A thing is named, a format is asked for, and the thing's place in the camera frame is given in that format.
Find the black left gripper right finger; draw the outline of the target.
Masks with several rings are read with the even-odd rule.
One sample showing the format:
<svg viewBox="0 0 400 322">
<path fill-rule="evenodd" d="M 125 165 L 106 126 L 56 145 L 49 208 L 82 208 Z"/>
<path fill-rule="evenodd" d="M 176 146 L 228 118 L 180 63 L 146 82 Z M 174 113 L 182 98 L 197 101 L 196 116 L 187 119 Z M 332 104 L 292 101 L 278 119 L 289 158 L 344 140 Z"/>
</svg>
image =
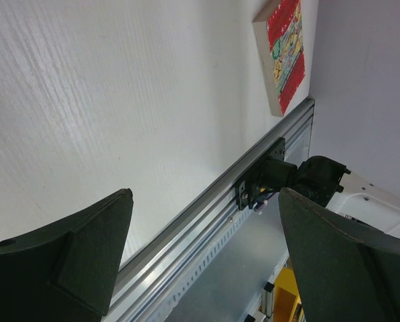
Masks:
<svg viewBox="0 0 400 322">
<path fill-rule="evenodd" d="M 284 188 L 281 224 L 307 321 L 400 321 L 400 239 Z"/>
</svg>

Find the red treehouse book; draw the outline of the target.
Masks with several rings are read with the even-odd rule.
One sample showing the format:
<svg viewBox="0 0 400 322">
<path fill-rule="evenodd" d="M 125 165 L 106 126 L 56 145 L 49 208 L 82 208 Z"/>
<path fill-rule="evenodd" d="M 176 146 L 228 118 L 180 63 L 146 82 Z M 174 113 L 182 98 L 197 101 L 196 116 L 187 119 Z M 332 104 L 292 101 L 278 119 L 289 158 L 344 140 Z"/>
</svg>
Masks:
<svg viewBox="0 0 400 322">
<path fill-rule="evenodd" d="M 283 117 L 306 73 L 301 2 L 268 1 L 253 29 L 271 114 Z"/>
</svg>

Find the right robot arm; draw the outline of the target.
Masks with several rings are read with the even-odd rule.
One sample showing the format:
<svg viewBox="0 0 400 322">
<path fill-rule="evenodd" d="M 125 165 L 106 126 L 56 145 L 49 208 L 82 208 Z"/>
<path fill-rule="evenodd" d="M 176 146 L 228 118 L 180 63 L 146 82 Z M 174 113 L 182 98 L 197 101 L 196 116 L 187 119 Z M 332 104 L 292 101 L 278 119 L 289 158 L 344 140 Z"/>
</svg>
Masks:
<svg viewBox="0 0 400 322">
<path fill-rule="evenodd" d="M 312 156 L 296 166 L 267 158 L 259 166 L 258 183 L 273 192 L 290 188 L 347 219 L 400 238 L 400 197 L 337 161 Z"/>
</svg>

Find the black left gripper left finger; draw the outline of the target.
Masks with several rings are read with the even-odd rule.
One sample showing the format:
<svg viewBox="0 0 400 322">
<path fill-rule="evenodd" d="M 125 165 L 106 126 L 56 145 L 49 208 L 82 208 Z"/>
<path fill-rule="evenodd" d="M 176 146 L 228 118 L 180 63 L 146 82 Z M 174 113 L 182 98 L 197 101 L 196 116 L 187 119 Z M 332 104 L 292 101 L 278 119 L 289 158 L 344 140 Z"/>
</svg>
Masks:
<svg viewBox="0 0 400 322">
<path fill-rule="evenodd" d="M 0 321 L 101 321 L 133 211 L 131 189 L 0 241 Z"/>
</svg>

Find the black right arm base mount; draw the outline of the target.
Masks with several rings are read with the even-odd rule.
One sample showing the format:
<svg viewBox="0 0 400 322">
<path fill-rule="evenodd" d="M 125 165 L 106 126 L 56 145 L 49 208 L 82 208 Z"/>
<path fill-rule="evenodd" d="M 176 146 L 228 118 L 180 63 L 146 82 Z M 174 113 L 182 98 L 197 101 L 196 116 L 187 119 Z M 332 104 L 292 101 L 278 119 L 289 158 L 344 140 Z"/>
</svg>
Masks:
<svg viewBox="0 0 400 322">
<path fill-rule="evenodd" d="M 263 195 L 263 191 L 270 191 L 267 185 L 261 184 L 263 168 L 270 160 L 284 161 L 284 156 L 285 138 L 280 137 L 239 176 L 234 184 L 235 201 L 239 211 L 246 207 L 253 209 L 254 203 Z"/>
</svg>

